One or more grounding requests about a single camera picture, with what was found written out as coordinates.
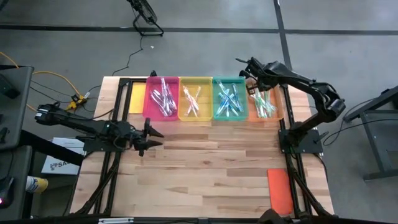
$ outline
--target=yellow paper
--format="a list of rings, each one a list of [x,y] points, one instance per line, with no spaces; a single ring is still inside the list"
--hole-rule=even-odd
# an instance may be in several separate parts
[[[144,109],[146,83],[134,83],[130,100],[130,113],[142,113]]]

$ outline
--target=wooden tabletop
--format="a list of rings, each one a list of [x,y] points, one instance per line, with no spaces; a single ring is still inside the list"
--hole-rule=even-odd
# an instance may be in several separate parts
[[[113,108],[119,78],[104,77],[95,116]],[[306,120],[311,115],[307,94],[289,91],[295,120]],[[140,114],[130,114],[128,121],[143,128]],[[258,218],[271,207],[267,169],[286,169],[279,122],[172,121],[152,126],[165,135],[154,138],[164,144],[144,157],[133,150],[122,154],[112,216]],[[96,152],[83,161],[71,212],[98,186],[103,157]],[[333,213],[322,164],[313,155],[302,157],[309,189]],[[303,208],[300,191],[298,198]]]

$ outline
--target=floor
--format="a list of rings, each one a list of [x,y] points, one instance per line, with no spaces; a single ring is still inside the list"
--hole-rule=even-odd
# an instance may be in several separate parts
[[[275,0],[280,4],[281,17],[275,13],[273,0],[149,0],[149,3],[157,13],[159,25],[169,28],[168,32],[162,38],[144,38],[144,50],[134,55],[129,68],[117,75],[148,75],[156,70],[163,76],[230,76],[238,75],[244,68],[234,60],[236,57],[254,56],[264,63],[274,60],[289,63],[290,59],[296,72],[331,83],[346,99],[348,108],[397,84],[394,65],[398,57],[395,44],[398,2],[395,0]],[[13,0],[0,12],[2,24],[131,27],[132,19],[131,9],[123,0]],[[275,32],[282,25],[287,29],[286,35]],[[19,65],[61,73],[82,92],[101,84],[103,76],[125,67],[128,55],[140,47],[140,37],[135,32],[0,32],[1,51]],[[0,63],[9,62],[0,58]],[[73,94],[57,77],[36,75],[34,80]],[[68,100],[35,86],[54,98]],[[32,92],[29,103],[36,107],[51,101]],[[86,107],[93,109],[95,104],[93,100]],[[78,113],[91,115],[87,111]],[[340,121],[341,118],[321,124],[318,129],[336,131]],[[24,128],[46,139],[78,134],[60,126],[35,124],[34,114],[29,110]],[[324,150],[337,215],[398,221],[395,209],[398,178],[366,183],[362,180],[364,174],[377,170],[363,128],[343,132]],[[66,187],[44,193],[38,215],[60,215],[69,193],[70,188]]]

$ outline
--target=white paper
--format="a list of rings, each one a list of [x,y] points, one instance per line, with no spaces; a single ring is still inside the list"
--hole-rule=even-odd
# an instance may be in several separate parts
[[[83,151],[84,143],[77,139],[53,138],[52,142],[59,146],[63,146],[73,152],[77,152],[82,155],[86,154],[86,152]],[[52,156],[47,156],[42,169],[42,173],[44,174],[77,175],[78,171],[78,166],[74,164],[69,164],[59,159],[55,159]]]

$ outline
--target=pink bin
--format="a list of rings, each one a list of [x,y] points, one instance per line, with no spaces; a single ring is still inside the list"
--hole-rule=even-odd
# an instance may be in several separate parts
[[[170,91],[172,92],[172,96],[175,104],[178,108],[178,93],[179,93],[179,77],[148,77],[146,90],[145,90],[145,99],[144,99],[144,110],[142,115],[145,118],[150,118],[153,121],[175,121],[178,120],[177,112],[175,112],[172,116],[165,117],[162,112],[160,112],[159,105],[150,97],[150,92],[152,90],[157,90],[160,93],[162,92],[162,78],[164,78],[166,84],[169,84]]]

